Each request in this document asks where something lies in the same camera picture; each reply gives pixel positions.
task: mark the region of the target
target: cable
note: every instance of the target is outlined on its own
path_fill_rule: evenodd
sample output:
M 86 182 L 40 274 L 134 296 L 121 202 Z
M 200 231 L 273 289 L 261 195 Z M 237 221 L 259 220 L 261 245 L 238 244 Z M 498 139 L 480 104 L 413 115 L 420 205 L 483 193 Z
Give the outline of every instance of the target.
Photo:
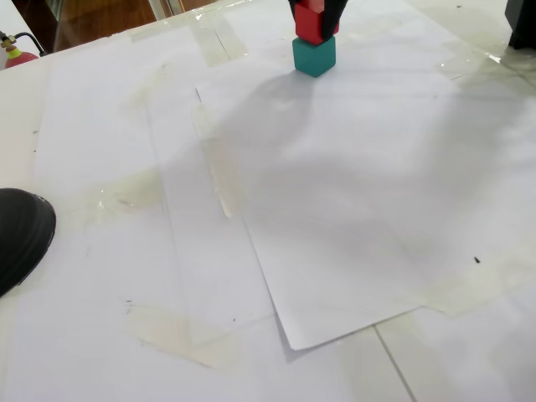
M 43 56 L 47 55 L 47 52 L 44 51 L 43 47 L 41 47 L 41 44 L 39 44 L 37 39 L 32 34 L 30 34 L 28 32 L 17 33 L 15 35 L 15 39 L 18 39 L 21 36 L 29 36 L 33 40 L 33 43 L 35 44 L 35 46 L 37 46 L 37 49 L 39 50 L 39 56 L 43 57 Z

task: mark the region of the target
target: black object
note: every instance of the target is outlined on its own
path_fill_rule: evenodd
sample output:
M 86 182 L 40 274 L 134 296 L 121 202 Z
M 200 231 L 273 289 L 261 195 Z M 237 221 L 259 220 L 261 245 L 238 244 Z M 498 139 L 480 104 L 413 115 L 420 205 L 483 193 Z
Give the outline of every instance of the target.
M 294 17 L 294 6 L 301 0 L 288 0 L 291 5 L 292 17 Z M 324 0 L 324 13 L 322 14 L 322 39 L 324 42 L 330 39 L 335 32 L 338 20 L 343 15 L 344 8 L 348 0 Z
M 56 213 L 47 200 L 16 188 L 0 189 L 0 296 L 34 270 L 55 229 Z
M 512 27 L 509 46 L 514 49 L 536 49 L 536 2 L 508 0 L 506 18 Z

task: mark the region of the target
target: teal cube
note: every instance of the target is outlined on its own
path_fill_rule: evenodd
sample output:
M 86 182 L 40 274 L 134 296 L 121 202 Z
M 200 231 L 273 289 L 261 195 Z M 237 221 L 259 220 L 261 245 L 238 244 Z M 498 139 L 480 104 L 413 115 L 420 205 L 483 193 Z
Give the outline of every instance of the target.
M 315 46 L 296 38 L 292 41 L 296 70 L 318 77 L 335 65 L 335 37 Z

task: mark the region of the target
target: table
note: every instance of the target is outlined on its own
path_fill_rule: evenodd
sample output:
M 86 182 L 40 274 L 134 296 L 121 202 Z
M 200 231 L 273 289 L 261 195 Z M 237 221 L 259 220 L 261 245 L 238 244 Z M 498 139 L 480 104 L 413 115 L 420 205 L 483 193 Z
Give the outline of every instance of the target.
M 407 23 L 408 13 L 392 13 L 391 3 L 357 3 L 377 18 L 360 20 L 359 8 L 345 14 L 349 28 L 345 31 L 343 23 L 340 44 L 366 41 Z M 533 399 L 534 285 L 455 319 L 419 309 L 312 350 L 290 350 L 255 253 L 240 225 L 223 216 L 209 175 L 197 169 L 201 150 L 194 145 L 191 123 L 192 81 L 222 64 L 240 62 L 245 53 L 278 54 L 278 42 L 290 43 L 293 36 L 285 2 L 232 4 L 216 3 L 0 73 L 3 93 L 10 94 L 0 100 L 0 185 L 34 190 L 59 212 L 57 238 L 41 266 L 0 300 L 3 400 Z M 406 2 L 459 38 L 454 49 L 462 58 L 468 50 L 477 52 L 480 61 L 488 56 L 483 49 L 496 50 L 508 41 L 504 5 Z M 281 19 L 280 27 L 274 18 Z M 100 67 L 107 58 L 117 64 Z M 94 82 L 88 78 L 92 72 L 119 77 L 120 62 L 134 65 L 136 74 L 109 79 L 110 85 L 121 84 L 104 97 L 95 93 L 94 109 L 80 108 L 75 118 L 84 126 L 72 142 L 56 150 L 43 145 L 42 125 L 51 127 L 50 121 L 41 121 L 43 109 L 64 101 L 61 94 L 48 96 L 49 77 L 64 75 L 87 94 L 85 80 Z M 181 90 L 159 87 L 155 69 L 172 71 L 178 65 L 182 72 L 173 79 Z M 463 72 L 478 67 L 469 63 Z M 523 77 L 530 82 L 532 73 L 524 70 Z M 129 89 L 139 82 L 146 84 Z M 113 108 L 115 96 L 130 96 L 133 110 L 139 111 L 137 100 L 155 88 L 167 93 L 147 113 L 167 111 L 151 122 L 158 141 L 137 143 L 135 132 L 118 126 L 124 136 L 112 137 L 100 151 L 104 148 L 96 147 L 87 128 L 93 117 Z M 92 99 L 72 101 L 87 106 Z M 137 122 L 143 126 L 144 121 L 141 116 Z M 180 135 L 158 137 L 170 121 L 181 127 Z M 181 153 L 186 148 L 192 151 Z M 96 160 L 90 151 L 100 152 Z M 47 163 L 50 158 L 55 165 Z M 72 181 L 78 173 L 66 167 L 77 163 L 92 163 L 88 183 L 99 185 Z M 112 168 L 142 173 L 124 179 L 114 171 L 107 178 Z M 167 180 L 194 181 L 195 194 L 164 194 Z M 122 198 L 99 198 L 99 192 Z M 125 199 L 135 202 L 126 205 Z M 203 216 L 181 214 L 199 200 Z M 173 233 L 169 217 L 185 227 L 196 224 L 198 230 Z M 214 231 L 225 241 L 215 236 L 205 247 L 219 247 L 218 264 L 200 243 L 190 243 Z M 229 269 L 222 272 L 220 266 Z

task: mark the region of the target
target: red object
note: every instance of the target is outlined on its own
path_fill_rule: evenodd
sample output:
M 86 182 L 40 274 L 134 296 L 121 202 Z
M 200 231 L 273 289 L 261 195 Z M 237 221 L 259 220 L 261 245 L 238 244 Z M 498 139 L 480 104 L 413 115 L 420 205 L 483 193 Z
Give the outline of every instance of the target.
M 324 0 L 301 0 L 294 7 L 296 35 L 310 44 L 321 44 Z
M 6 49 L 6 51 L 8 52 L 8 61 L 6 61 L 6 69 L 8 69 L 9 67 L 13 67 L 14 65 L 19 65 L 22 63 L 26 63 L 27 61 L 36 60 L 39 58 L 35 54 L 21 52 L 17 49 L 16 46 L 10 46 Z

